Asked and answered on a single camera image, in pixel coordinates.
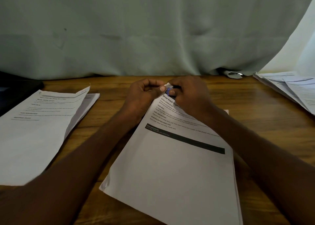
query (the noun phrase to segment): wooden table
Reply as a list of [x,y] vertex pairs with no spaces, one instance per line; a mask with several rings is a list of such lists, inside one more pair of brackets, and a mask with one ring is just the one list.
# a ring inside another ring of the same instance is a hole
[[[80,146],[107,122],[123,105],[130,83],[143,78],[94,77],[46,81],[44,90],[48,91],[77,92],[91,84],[90,92],[100,93],[98,101],[65,141],[55,162]],[[154,78],[167,82],[172,77]],[[262,137],[315,165],[314,117],[302,107],[252,77],[229,79],[204,76],[203,79],[207,82],[213,102],[220,108],[229,110],[232,117]],[[130,136],[125,136],[107,159],[74,224],[161,224],[98,189]],[[256,184],[250,169],[239,159],[235,160],[235,167],[244,224],[289,224]]]

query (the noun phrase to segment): stack of paper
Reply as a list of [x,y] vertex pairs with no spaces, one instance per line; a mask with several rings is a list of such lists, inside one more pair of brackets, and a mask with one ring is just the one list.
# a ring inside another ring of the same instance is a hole
[[153,101],[100,190],[169,225],[242,224],[232,148],[167,94]]
[[0,184],[40,175],[100,94],[37,91],[0,117]]
[[299,76],[295,71],[254,74],[253,76],[315,115],[314,77]]

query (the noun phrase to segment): person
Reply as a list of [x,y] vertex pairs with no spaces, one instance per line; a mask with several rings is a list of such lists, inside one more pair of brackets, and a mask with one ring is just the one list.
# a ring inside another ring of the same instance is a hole
[[[291,221],[314,224],[313,166],[258,136],[215,106],[199,77],[179,77],[169,83],[181,87],[170,91],[176,96],[176,103],[217,132],[241,156]],[[160,80],[132,83],[123,107],[93,136],[34,180],[1,195],[0,223],[69,224],[110,151],[165,90]]]

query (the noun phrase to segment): black bar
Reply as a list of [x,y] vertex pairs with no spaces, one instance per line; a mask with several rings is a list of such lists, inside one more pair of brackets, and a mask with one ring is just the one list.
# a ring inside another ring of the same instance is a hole
[[158,133],[160,135],[164,135],[164,136],[170,137],[172,139],[175,139],[175,140],[178,140],[178,141],[190,144],[190,145],[197,146],[197,147],[202,148],[202,149],[211,150],[211,151],[217,152],[219,154],[225,154],[225,149],[224,148],[217,147],[217,146],[214,146],[214,145],[209,145],[209,144],[206,144],[206,143],[203,143],[203,142],[199,142],[199,141],[196,141],[196,140],[193,140],[193,139],[189,139],[189,138],[186,138],[186,137],[174,134],[172,132],[168,132],[166,130],[156,128],[156,127],[154,127],[153,125],[150,125],[150,124],[146,125],[146,129],[148,129],[150,131],[153,131],[155,133]]

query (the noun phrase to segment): fingernail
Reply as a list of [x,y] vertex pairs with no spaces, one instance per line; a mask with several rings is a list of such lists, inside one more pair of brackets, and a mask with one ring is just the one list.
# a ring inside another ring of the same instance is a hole
[[161,91],[166,91],[166,87],[165,87],[165,86],[161,86],[161,87],[160,87],[160,90],[161,90]]

